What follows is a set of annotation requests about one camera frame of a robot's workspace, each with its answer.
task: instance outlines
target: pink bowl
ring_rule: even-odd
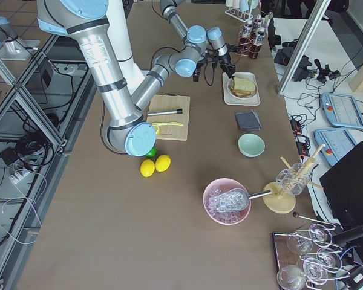
[[[209,185],[207,185],[203,193],[204,209],[210,218],[222,225],[235,225],[243,221],[249,215],[250,208],[252,206],[250,201],[249,206],[244,210],[239,211],[239,214],[231,214],[231,217],[226,218],[223,217],[223,214],[218,214],[208,207],[209,198],[228,192],[232,189],[243,189],[247,193],[246,188],[244,188],[242,184],[229,178],[220,178],[212,181]]]

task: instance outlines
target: mint green bowl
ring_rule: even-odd
[[[244,134],[238,140],[240,152],[247,157],[257,157],[265,150],[265,143],[255,134]]]

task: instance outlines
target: white table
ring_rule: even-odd
[[[301,30],[306,23],[306,20],[301,19],[274,19],[275,27],[276,27],[276,35],[281,36],[281,41],[283,42],[291,42],[296,38],[299,38]],[[327,21],[321,21],[319,24],[318,29],[316,30],[312,40],[309,43],[308,48],[306,49],[305,55],[309,57],[309,61],[313,63],[313,66],[309,66],[308,69],[317,69],[316,65],[314,64],[315,59],[319,59],[321,62],[321,66],[324,67],[326,64],[329,64],[329,67],[332,71],[339,70],[342,75],[349,73],[350,71],[354,70],[355,67],[351,62],[349,62],[344,69],[342,67],[350,60],[348,55],[346,54],[343,46],[340,44],[338,38],[334,34],[332,28],[328,24]],[[276,72],[278,77],[281,78],[284,74],[286,69],[285,66],[275,64]],[[337,94],[346,94],[352,95],[355,99],[363,102],[363,94],[358,94],[352,92],[349,87],[349,82],[354,78],[357,71],[351,73],[336,89],[335,93]],[[316,77],[314,79],[309,80],[309,84],[319,87],[322,85],[319,81],[317,81]],[[312,119],[312,115],[310,111],[315,113],[316,109],[319,107],[318,100],[311,97],[306,97],[306,95],[302,95],[304,97],[303,100],[300,101],[302,105],[309,103],[313,100],[313,102],[307,104],[308,107],[312,108],[305,108],[299,106],[297,100],[300,98],[302,93],[316,93],[318,91],[315,90],[310,86],[306,85],[306,81],[302,80],[300,82],[294,82],[293,80],[289,82],[285,91],[284,97],[286,101],[286,108],[289,114],[291,115],[299,115],[299,114],[306,114],[308,118]],[[333,81],[328,80],[325,86],[320,87],[320,93],[322,92],[332,92],[333,91]],[[359,107],[363,112],[363,104],[359,103]],[[325,113],[322,108],[318,109],[316,112],[316,120],[309,123],[307,125],[307,130],[305,133],[308,137],[310,137],[310,154],[312,154],[316,148],[317,144],[315,143],[313,137],[313,131],[315,129],[325,129],[332,127],[330,123],[327,121],[325,117]],[[350,130],[353,138],[357,141],[363,141],[363,132],[358,130]],[[317,162],[320,165],[314,170],[312,181],[315,183],[320,183],[320,177],[325,174],[326,171],[330,168],[325,158],[322,154],[317,156]],[[317,215],[323,218],[325,221],[330,222],[338,222],[338,220],[334,219],[332,216],[331,209],[328,206],[327,198],[324,192],[317,188],[311,188],[309,186],[309,193],[312,198],[313,209]]]

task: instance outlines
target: cutting board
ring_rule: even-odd
[[[148,112],[173,111],[183,109],[182,114],[149,116],[148,123],[179,122],[183,126],[160,126],[160,132],[156,135],[157,139],[187,141],[188,121],[189,121],[189,101],[186,95],[155,95],[149,104]]]

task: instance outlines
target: white plate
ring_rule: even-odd
[[[230,94],[227,90],[227,84],[229,82],[229,77],[227,74],[222,74],[223,79],[223,96],[224,96],[224,102],[228,105],[234,105],[234,106],[258,106],[261,102],[260,100],[260,94],[258,92],[258,85],[257,80],[255,79],[255,75],[251,72],[236,72],[234,74],[234,77],[241,77],[244,79],[251,80],[255,83],[257,87],[257,92],[255,95],[251,98],[237,98],[234,95]]]

